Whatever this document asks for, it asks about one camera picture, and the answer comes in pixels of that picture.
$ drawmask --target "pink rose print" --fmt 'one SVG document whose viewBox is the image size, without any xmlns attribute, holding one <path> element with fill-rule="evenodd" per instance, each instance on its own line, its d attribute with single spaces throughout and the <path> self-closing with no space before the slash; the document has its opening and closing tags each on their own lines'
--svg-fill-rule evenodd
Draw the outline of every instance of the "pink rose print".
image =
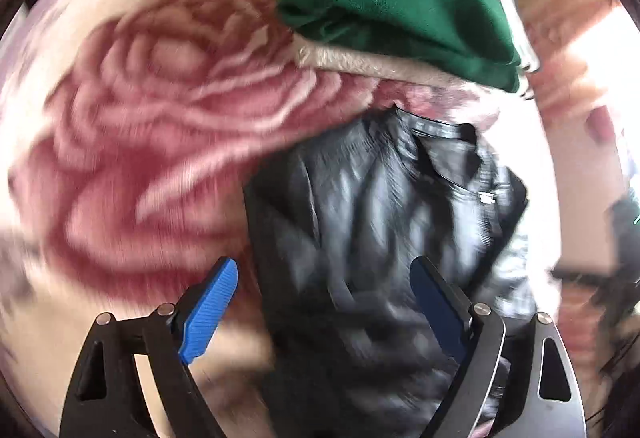
<svg viewBox="0 0 640 438">
<path fill-rule="evenodd" d="M 291 38 L 273 0 L 160 0 L 95 28 L 47 99 L 52 133 L 9 177 L 49 266 L 161 303 L 229 255 L 231 312 L 255 313 L 242 184 L 259 160 L 369 107 L 447 116 L 444 91 L 297 68 Z"/>
</svg>

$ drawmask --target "rose pattern blanket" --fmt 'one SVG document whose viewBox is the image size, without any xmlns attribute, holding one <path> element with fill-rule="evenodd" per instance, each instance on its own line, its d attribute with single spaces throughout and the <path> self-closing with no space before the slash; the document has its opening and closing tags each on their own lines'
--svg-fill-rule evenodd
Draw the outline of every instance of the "rose pattern blanket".
<svg viewBox="0 0 640 438">
<path fill-rule="evenodd" d="M 46 100 L 52 133 L 9 176 L 47 264 L 161 303 L 234 256 L 238 307 L 255 299 L 241 187 L 262 157 L 367 108 L 450 121 L 482 98 L 297 68 L 291 41 L 274 0 L 159 0 L 98 25 Z"/>
</svg>

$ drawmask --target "black leather jacket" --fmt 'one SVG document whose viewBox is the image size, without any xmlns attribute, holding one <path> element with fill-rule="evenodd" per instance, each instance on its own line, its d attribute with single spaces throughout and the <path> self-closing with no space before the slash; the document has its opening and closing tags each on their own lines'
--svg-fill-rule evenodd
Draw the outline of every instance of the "black leather jacket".
<svg viewBox="0 0 640 438">
<path fill-rule="evenodd" d="M 511 322 L 536 310 L 513 237 L 526 188 L 471 125 L 371 113 L 276 155 L 244 195 L 278 438 L 424 430 L 457 365 L 409 285 L 417 256 Z"/>
</svg>

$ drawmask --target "blue gripper pad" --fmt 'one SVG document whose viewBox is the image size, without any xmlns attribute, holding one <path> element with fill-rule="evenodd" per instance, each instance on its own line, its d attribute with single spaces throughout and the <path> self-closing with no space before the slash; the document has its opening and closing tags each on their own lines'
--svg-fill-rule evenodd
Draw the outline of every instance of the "blue gripper pad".
<svg viewBox="0 0 640 438">
<path fill-rule="evenodd" d="M 178 350 L 184 364 L 191 364 L 205 352 L 237 286 L 238 266 L 233 259 L 227 259 L 184 322 Z"/>
<path fill-rule="evenodd" d="M 458 364 L 462 364 L 468 347 L 462 340 L 463 322 L 417 259 L 409 269 L 409 282 L 418 306 L 427 317 L 438 344 L 449 357 L 453 357 Z"/>
</svg>

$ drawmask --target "pile of clothes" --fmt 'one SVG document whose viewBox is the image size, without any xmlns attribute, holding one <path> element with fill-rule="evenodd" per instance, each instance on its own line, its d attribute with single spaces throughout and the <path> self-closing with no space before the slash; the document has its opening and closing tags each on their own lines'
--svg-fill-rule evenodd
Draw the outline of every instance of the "pile of clothes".
<svg viewBox="0 0 640 438">
<path fill-rule="evenodd" d="M 278 9 L 305 65 L 419 84 L 444 72 L 508 92 L 526 90 L 524 72 L 540 65 L 514 0 L 278 0 Z"/>
<path fill-rule="evenodd" d="M 278 11 L 303 66 L 508 92 L 538 66 L 513 0 L 278 0 Z M 276 352 L 262 395 L 279 438 L 423 433 L 458 364 L 411 290 L 417 256 L 508 332 L 536 311 L 518 231 L 526 187 L 472 125 L 369 113 L 271 158 L 244 201 Z"/>
</svg>

